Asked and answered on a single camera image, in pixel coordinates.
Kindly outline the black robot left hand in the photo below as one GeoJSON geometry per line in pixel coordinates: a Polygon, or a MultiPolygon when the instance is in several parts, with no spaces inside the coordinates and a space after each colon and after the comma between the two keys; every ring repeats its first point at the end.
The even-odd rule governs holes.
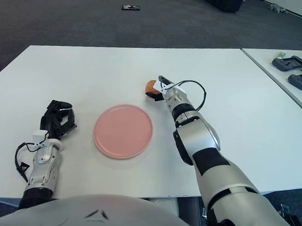
{"type": "Polygon", "coordinates": [[[77,127],[73,106],[70,103],[52,100],[41,118],[40,129],[48,131],[49,139],[60,140],[77,127]]]}

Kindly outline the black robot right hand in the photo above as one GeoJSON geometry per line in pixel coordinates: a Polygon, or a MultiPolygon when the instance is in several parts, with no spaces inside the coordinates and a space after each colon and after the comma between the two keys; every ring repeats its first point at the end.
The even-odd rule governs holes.
{"type": "Polygon", "coordinates": [[[172,85],[173,83],[170,80],[164,76],[159,76],[158,80],[150,80],[147,82],[145,86],[145,95],[155,101],[163,101],[163,95],[166,93],[166,89],[172,85]]]}

